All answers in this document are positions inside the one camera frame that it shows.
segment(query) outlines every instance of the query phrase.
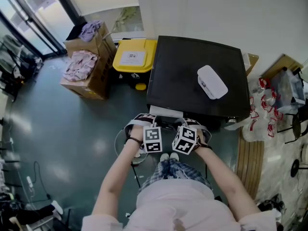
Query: shirt sleeve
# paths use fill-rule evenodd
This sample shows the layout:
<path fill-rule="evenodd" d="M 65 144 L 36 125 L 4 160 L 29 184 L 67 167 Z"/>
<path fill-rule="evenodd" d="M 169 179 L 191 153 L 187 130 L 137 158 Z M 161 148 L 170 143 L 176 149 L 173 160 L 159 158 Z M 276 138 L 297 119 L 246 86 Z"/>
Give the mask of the shirt sleeve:
<path fill-rule="evenodd" d="M 109 215 L 91 215 L 83 218 L 81 231 L 122 231 L 123 224 Z"/>
<path fill-rule="evenodd" d="M 276 219 L 271 210 L 248 215 L 239 223 L 244 231 L 277 231 Z"/>

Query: paper label on yellow lid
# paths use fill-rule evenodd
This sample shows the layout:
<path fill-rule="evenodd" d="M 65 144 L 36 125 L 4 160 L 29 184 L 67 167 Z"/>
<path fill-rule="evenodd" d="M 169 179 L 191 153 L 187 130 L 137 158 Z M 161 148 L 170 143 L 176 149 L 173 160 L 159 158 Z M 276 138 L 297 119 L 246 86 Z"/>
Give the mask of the paper label on yellow lid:
<path fill-rule="evenodd" d="M 143 66 L 144 51 L 124 51 L 120 60 L 121 66 Z"/>

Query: white t-shirt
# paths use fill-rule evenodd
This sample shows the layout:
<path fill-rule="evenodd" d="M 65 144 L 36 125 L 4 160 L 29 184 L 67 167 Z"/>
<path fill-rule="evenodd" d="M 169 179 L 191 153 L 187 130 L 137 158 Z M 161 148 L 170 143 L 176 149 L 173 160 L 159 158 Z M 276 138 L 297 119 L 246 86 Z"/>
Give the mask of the white t-shirt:
<path fill-rule="evenodd" d="M 125 228 L 109 215 L 83 218 L 82 231 L 276 231 L 271 211 L 235 221 L 229 208 L 195 180 L 159 180 L 137 198 Z"/>

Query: black pants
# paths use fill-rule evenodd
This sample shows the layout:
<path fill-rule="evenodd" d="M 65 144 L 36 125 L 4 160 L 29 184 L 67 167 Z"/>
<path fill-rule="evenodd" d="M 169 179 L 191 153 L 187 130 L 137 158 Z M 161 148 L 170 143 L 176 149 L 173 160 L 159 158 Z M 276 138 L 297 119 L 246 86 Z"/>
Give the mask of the black pants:
<path fill-rule="evenodd" d="M 35 223 L 45 217 L 51 216 L 54 207 L 48 205 L 39 210 L 23 210 L 19 209 L 16 218 L 21 225 Z"/>

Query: yellow bin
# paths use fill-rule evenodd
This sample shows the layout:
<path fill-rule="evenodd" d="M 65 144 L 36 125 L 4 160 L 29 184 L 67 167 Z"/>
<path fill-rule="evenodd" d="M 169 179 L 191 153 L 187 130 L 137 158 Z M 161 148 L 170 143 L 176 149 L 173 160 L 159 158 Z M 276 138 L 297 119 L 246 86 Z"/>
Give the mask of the yellow bin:
<path fill-rule="evenodd" d="M 133 88 L 145 90 L 153 67 L 157 40 L 120 40 L 113 67 Z"/>

